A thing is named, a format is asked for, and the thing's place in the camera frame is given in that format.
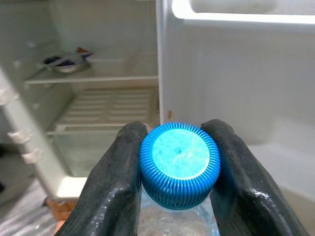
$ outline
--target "rust spot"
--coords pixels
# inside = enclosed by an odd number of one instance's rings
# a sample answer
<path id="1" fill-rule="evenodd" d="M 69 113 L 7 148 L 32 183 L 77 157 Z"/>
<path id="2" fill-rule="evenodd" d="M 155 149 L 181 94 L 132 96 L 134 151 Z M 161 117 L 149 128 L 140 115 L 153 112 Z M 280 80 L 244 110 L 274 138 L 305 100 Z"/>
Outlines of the rust spot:
<path id="1" fill-rule="evenodd" d="M 167 112 L 167 119 L 171 119 L 172 118 L 172 111 L 168 111 Z"/>

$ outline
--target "orange object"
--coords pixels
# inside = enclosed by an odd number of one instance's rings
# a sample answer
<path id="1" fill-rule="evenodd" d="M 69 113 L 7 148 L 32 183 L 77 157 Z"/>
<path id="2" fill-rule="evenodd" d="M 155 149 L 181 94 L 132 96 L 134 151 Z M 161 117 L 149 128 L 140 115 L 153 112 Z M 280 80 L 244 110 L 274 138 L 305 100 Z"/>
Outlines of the orange object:
<path id="1" fill-rule="evenodd" d="M 59 220 L 57 222 L 56 232 L 61 228 L 61 226 L 64 224 L 65 220 Z"/>
<path id="2" fill-rule="evenodd" d="M 63 203 L 58 203 L 52 201 L 50 198 L 47 198 L 45 200 L 45 203 L 49 207 L 50 212 L 56 220 L 66 220 L 70 216 L 77 202 L 67 201 Z"/>
<path id="3" fill-rule="evenodd" d="M 84 48 L 80 48 L 80 47 L 77 47 L 77 53 L 87 53 L 88 50 L 85 50 Z"/>

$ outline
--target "small bowl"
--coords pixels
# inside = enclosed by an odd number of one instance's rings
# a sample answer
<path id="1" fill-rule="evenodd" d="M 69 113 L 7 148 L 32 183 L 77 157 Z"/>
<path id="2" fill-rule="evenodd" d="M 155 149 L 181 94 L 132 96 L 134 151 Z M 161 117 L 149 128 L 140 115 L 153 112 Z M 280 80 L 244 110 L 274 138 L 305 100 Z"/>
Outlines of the small bowl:
<path id="1" fill-rule="evenodd" d="M 86 58 L 92 53 L 71 52 L 63 55 L 52 56 L 44 60 L 43 64 L 48 70 L 59 73 L 74 73 L 90 67 Z"/>

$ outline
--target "refrigerator door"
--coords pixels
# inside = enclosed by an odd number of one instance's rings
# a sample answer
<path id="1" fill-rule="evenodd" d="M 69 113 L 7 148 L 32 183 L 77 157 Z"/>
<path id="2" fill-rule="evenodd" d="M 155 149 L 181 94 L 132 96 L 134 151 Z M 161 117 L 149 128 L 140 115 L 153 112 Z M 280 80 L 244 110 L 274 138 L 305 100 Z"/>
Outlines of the refrigerator door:
<path id="1" fill-rule="evenodd" d="M 314 204 L 314 5 L 234 14 L 237 2 L 157 2 L 161 122 L 226 121 L 281 187 Z"/>

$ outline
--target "crisper drawer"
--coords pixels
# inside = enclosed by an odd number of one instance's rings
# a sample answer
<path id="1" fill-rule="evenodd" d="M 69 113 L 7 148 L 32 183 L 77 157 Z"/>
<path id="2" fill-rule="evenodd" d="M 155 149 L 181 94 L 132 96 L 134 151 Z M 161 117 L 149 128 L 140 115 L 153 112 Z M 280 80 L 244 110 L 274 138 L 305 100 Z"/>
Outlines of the crisper drawer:
<path id="1" fill-rule="evenodd" d="M 54 142 L 73 177 L 86 177 L 116 138 L 121 127 L 95 132 L 55 134 Z"/>
<path id="2" fill-rule="evenodd" d="M 72 177 L 87 177 L 127 123 L 157 123 L 156 88 L 87 89 L 59 115 L 48 135 Z"/>

